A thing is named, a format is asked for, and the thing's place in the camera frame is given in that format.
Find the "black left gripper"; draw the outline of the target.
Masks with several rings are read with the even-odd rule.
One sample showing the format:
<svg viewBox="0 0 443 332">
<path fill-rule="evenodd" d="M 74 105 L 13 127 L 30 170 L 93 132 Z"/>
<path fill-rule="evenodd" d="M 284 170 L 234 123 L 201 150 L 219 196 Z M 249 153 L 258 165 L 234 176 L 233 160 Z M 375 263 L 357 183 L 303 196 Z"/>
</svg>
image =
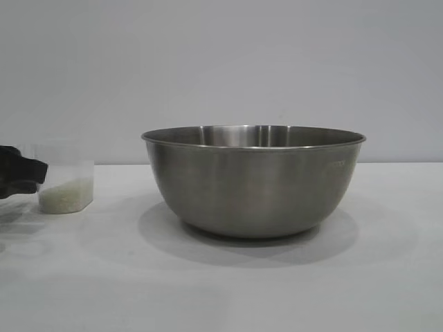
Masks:
<svg viewBox="0 0 443 332">
<path fill-rule="evenodd" d="M 19 163 L 19 179 L 15 182 L 14 171 L 21 152 L 12 146 L 1 146 L 1 199 L 15 194 L 37 193 L 37 183 L 46 180 L 48 165 L 40 160 L 22 158 Z"/>
</svg>

